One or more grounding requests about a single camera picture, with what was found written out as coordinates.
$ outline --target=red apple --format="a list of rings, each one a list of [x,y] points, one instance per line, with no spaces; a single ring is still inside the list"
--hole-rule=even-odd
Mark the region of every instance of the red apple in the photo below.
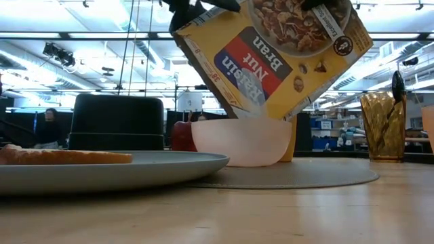
[[[197,152],[195,143],[193,142],[193,135],[191,134],[191,115],[187,122],[178,121],[174,124],[172,129],[172,150]]]

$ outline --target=desk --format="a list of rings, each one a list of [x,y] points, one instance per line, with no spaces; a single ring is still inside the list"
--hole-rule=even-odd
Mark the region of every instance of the desk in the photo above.
[[[431,244],[434,166],[349,160],[370,166],[381,178],[313,190],[171,187],[84,197],[3,197],[0,242]]]

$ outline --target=box logo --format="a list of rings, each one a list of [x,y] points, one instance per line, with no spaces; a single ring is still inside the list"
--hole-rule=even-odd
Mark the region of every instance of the box logo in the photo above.
[[[251,26],[218,52],[214,64],[257,105],[263,105],[292,72],[289,64]]]

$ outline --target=gray plate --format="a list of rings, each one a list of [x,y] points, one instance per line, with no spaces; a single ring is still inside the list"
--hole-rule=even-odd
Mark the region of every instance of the gray plate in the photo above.
[[[173,184],[222,169],[229,158],[200,152],[133,151],[132,164],[2,165],[0,195],[127,190]]]

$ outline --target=raisin nut bran cereal box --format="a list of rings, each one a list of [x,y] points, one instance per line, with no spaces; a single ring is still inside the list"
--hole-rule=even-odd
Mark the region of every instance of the raisin nut bran cereal box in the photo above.
[[[349,0],[301,10],[304,0],[215,7],[175,40],[232,118],[289,119],[372,47]]]

